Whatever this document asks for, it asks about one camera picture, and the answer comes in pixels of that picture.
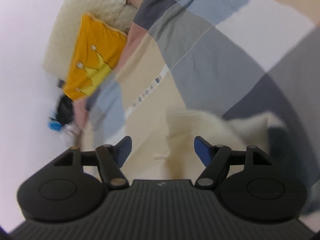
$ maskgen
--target wall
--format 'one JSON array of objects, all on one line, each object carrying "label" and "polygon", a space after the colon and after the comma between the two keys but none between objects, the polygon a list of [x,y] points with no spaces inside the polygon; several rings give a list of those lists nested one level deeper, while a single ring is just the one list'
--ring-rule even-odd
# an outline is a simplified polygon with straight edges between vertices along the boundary
[{"label": "wall", "polygon": [[23,216],[19,185],[65,150],[47,128],[61,93],[41,62],[63,0],[0,0],[0,225]]}]

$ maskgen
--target ribbed black surface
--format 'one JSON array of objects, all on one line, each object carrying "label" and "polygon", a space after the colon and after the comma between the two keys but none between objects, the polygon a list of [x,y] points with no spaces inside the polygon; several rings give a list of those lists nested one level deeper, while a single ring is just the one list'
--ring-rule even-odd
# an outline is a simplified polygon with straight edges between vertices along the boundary
[{"label": "ribbed black surface", "polygon": [[254,224],[227,212],[214,193],[195,189],[189,180],[135,181],[111,192],[89,216],[65,224],[27,221],[16,240],[307,240],[313,233],[297,220]]}]

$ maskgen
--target white pillow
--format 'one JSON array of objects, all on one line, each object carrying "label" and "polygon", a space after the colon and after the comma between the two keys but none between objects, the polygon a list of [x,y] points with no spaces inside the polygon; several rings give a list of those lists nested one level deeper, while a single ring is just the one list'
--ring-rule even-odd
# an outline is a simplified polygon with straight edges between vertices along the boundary
[{"label": "white pillow", "polygon": [[108,25],[128,33],[137,12],[126,0],[65,0],[54,23],[43,68],[65,80],[82,14],[89,12]]}]

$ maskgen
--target white square patch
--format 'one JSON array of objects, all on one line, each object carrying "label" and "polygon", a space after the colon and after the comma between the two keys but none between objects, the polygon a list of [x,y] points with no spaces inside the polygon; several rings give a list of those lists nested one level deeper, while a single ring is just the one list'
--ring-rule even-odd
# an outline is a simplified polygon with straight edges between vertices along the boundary
[{"label": "white square patch", "polygon": [[251,0],[216,28],[268,72],[315,25],[295,9],[274,0]]}]

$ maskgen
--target bed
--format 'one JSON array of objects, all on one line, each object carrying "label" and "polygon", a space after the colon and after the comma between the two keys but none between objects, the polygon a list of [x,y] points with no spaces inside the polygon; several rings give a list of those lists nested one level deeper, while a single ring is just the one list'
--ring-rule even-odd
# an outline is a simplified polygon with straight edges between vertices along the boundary
[{"label": "bed", "polygon": [[143,0],[115,72],[81,105],[83,150],[129,135],[132,156],[157,153],[173,106],[271,112],[285,129],[268,127],[269,154],[306,185],[304,212],[318,210],[319,20],[317,0]]}]

